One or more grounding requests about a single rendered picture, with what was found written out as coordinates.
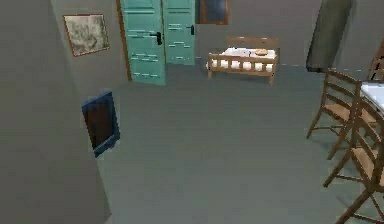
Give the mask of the wooden slatted sofa bench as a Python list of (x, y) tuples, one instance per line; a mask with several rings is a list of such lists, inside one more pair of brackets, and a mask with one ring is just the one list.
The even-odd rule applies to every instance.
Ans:
[[(274, 84), (274, 77), (279, 60), (278, 39), (267, 37), (228, 37), (227, 48), (247, 48), (249, 57), (226, 56), (222, 53), (210, 53), (206, 62), (207, 75), (213, 77), (215, 72), (264, 76), (269, 78), (269, 85)], [(257, 56), (255, 49), (267, 49), (268, 54)]]

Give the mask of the white pillow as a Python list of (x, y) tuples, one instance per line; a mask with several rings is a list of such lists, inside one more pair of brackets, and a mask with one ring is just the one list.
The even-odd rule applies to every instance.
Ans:
[(250, 54), (251, 54), (251, 51), (247, 48), (235, 48), (235, 47), (229, 47), (223, 52), (223, 55), (236, 56), (236, 57), (249, 57)]

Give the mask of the teal panelled room door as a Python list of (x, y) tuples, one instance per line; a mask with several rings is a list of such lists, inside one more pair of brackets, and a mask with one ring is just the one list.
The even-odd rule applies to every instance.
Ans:
[[(162, 0), (120, 0), (130, 72), (134, 82), (165, 85)], [(151, 33), (162, 34), (155, 45)]]
[(195, 35), (186, 27), (195, 27), (195, 0), (164, 0), (164, 40), (166, 62), (195, 64)]

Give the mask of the dark wood-framed window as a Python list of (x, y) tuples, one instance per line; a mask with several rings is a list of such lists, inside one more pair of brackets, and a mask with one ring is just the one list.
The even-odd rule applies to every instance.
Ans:
[(197, 24), (228, 24), (228, 0), (195, 0), (195, 6)]

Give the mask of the wooden ladder-back chair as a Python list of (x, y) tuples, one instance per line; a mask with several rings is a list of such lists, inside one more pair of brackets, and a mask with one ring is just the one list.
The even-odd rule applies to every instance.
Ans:
[[(360, 98), (356, 105), (352, 141), (323, 186), (328, 187), (334, 179), (350, 180), (364, 186), (362, 193), (335, 224), (346, 224), (350, 218), (371, 224), (384, 224), (384, 208), (374, 196), (375, 193), (384, 196), (384, 115), (364, 98)], [(368, 200), (372, 202), (379, 219), (357, 213)]]
[(384, 81), (384, 39), (374, 54), (367, 78), (369, 80)]
[[(327, 129), (335, 133), (337, 141), (330, 149), (328, 160), (341, 149), (343, 142), (350, 142), (347, 134), (352, 129), (356, 100), (363, 96), (361, 87), (361, 80), (336, 70), (325, 71), (319, 110), (307, 131), (306, 138), (309, 138), (314, 130)], [(324, 114), (332, 118), (335, 124), (319, 126), (319, 120)]]

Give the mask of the dark grey curtain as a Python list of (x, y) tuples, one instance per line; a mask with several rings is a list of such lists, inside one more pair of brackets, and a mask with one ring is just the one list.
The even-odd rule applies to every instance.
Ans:
[(352, 8), (353, 0), (321, 1), (306, 59), (308, 71), (322, 72), (332, 67)]

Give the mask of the white topped dining table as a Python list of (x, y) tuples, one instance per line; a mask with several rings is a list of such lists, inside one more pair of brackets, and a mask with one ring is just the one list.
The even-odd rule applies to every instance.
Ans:
[(371, 102), (378, 111), (384, 114), (384, 83), (363, 82), (361, 95)]

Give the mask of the grey framed wall picture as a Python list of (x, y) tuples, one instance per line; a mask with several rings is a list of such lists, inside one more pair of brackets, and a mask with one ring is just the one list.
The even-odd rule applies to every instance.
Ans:
[(110, 48), (103, 14), (63, 15), (63, 21), (74, 57)]

